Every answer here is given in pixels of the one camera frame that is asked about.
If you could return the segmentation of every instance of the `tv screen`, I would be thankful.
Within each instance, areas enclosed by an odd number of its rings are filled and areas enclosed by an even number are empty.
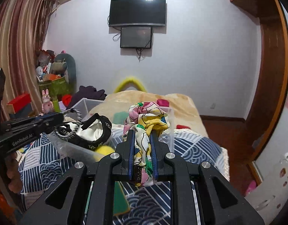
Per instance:
[[[151,48],[150,26],[128,26],[121,28],[120,48]]]
[[[111,0],[109,26],[166,25],[166,0]]]

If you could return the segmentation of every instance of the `metal bolt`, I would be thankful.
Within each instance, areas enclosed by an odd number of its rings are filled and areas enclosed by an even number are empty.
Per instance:
[[[172,153],[172,152],[169,152],[169,153],[166,154],[166,157],[167,157],[168,159],[173,159],[173,158],[175,157],[175,154]]]
[[[116,152],[111,154],[112,159],[117,159],[119,156],[120,156],[119,153],[116,153]]]
[[[79,169],[79,168],[82,168],[84,166],[84,163],[83,162],[77,162],[74,164],[75,168]]]
[[[201,163],[201,165],[204,168],[210,168],[210,163],[209,162],[203,162],[203,163]]]

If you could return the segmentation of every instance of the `blue and white quilt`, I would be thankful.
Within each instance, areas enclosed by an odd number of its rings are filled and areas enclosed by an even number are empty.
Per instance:
[[[112,144],[122,142],[121,131],[115,132]],[[174,152],[186,161],[213,164],[227,179],[229,166],[227,151],[206,137],[189,130],[174,132]],[[57,153],[45,134],[36,140],[19,165],[23,189],[21,191],[22,207],[28,209],[75,160],[62,157]],[[115,216],[113,224],[170,224],[170,183],[160,182],[150,187],[137,188],[129,183],[120,182],[131,211]],[[197,199],[192,184],[196,213],[199,214]]]

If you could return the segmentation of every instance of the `black and white rope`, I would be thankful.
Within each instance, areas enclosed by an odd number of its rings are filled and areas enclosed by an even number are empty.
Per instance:
[[[75,135],[76,132],[78,130],[78,128],[81,126],[81,120],[82,120],[82,114],[80,113],[79,110],[71,108],[68,110],[65,110],[63,112],[63,115],[65,116],[68,113],[76,113],[77,114],[77,120],[76,120],[76,126],[75,128],[71,131],[71,132],[66,132],[66,131],[62,131],[62,134],[59,133],[59,129],[55,128],[55,134],[62,140],[68,141],[69,139],[72,139]]]

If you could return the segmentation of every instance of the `curtain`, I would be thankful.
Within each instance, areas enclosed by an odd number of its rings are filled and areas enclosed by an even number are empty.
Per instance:
[[[6,104],[23,93],[31,96],[32,108],[41,111],[35,68],[55,0],[4,0],[0,5],[0,68],[6,81],[1,119],[9,119]]]

